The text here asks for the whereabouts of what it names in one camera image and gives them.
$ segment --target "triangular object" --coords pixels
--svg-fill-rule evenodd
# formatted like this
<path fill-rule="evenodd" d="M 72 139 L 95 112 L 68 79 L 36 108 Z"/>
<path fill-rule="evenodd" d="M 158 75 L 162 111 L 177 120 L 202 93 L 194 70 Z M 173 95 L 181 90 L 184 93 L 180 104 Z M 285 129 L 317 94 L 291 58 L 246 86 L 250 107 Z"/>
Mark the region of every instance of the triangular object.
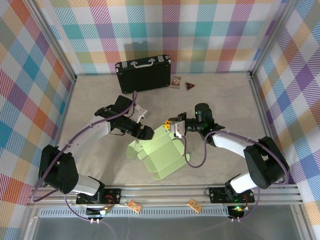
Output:
<path fill-rule="evenodd" d="M 188 91 L 188 90 L 190 90 L 190 89 L 192 89 L 195 85 L 194 84 L 192 84 L 192 83 L 185 83 L 185 86 L 186 86 L 186 90 Z"/>

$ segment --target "briefcase handle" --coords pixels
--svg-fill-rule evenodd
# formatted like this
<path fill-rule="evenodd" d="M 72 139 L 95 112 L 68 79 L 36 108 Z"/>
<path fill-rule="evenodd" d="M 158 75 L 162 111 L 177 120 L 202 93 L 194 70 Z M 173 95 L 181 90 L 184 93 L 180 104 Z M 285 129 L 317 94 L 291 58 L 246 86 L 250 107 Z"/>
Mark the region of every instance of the briefcase handle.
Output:
<path fill-rule="evenodd" d="M 131 62 L 131 65 L 133 65 L 136 69 L 141 69 L 141 68 L 151 67 L 154 64 L 154 61 L 155 60 L 153 58 L 150 58 L 148 60 L 148 62 L 151 62 L 150 64 L 144 64 L 144 65 L 137 66 L 136 64 L 138 64 L 138 63 L 136 61 L 133 61 L 133 62 Z"/>

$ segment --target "unfolded cardboard box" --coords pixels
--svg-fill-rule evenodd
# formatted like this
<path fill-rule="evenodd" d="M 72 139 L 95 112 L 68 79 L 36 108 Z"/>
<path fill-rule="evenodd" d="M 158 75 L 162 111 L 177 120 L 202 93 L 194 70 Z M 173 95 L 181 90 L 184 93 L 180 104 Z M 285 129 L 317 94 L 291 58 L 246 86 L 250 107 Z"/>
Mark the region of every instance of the unfolded cardboard box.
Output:
<path fill-rule="evenodd" d="M 156 173 L 153 179 L 161 180 L 186 164 L 184 145 L 174 138 L 173 133 L 162 125 L 154 131 L 152 140 L 133 141 L 125 154 L 131 160 L 144 160 L 147 169 Z"/>

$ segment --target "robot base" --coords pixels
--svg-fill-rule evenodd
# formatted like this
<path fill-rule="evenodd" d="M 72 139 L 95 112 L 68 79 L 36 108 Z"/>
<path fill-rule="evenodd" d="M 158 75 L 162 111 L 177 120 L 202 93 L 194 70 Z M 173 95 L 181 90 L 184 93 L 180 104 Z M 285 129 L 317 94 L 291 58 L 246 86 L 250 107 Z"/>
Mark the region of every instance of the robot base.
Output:
<path fill-rule="evenodd" d="M 101 198 L 101 201 L 99 201 L 99 204 L 102 204 L 102 205 L 110 204 L 110 199 L 111 201 L 112 200 L 114 201 L 111 204 L 119 204 L 121 199 L 121 189 L 105 188 L 103 197 Z M 76 205 L 93 205 L 93 204 L 97 204 L 97 202 L 94 201 L 91 196 L 83 193 L 79 193 L 76 198 L 75 204 Z"/>
<path fill-rule="evenodd" d="M 251 190 L 239 193 L 237 196 L 234 197 L 234 200 L 229 200 L 224 187 L 209 187 L 209 196 L 210 202 L 212 204 L 246 204 L 255 202 L 255 196 Z"/>

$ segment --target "vent grille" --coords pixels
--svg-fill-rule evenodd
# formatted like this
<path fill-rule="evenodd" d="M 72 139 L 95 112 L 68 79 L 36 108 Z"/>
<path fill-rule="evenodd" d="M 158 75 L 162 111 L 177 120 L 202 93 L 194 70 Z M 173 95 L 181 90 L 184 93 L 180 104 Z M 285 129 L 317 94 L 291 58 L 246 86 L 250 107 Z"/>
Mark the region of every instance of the vent grille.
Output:
<path fill-rule="evenodd" d="M 182 217 L 182 216 L 228 216 L 228 208 L 224 206 L 205 206 L 202 211 L 197 213 L 190 207 L 143 207 L 140 213 L 129 208 L 114 208 L 109 216 L 153 216 L 153 217 Z"/>
<path fill-rule="evenodd" d="M 74 210 L 77 214 L 83 216 L 86 214 L 85 209 L 76 209 Z M 66 207 L 59 207 L 59 208 L 43 208 L 40 211 L 39 217 L 73 217 L 74 213 L 70 211 Z"/>
<path fill-rule="evenodd" d="M 84 208 L 75 210 L 81 216 L 86 214 Z M 55 209 L 43 208 L 39 214 L 40 217 L 72 217 L 74 214 L 66 207 Z M 190 207 L 143 207 L 140 213 L 136 213 L 128 207 L 114 207 L 109 217 L 186 217 L 186 216 L 229 216 L 226 206 L 204 206 L 200 213 L 197 213 Z"/>

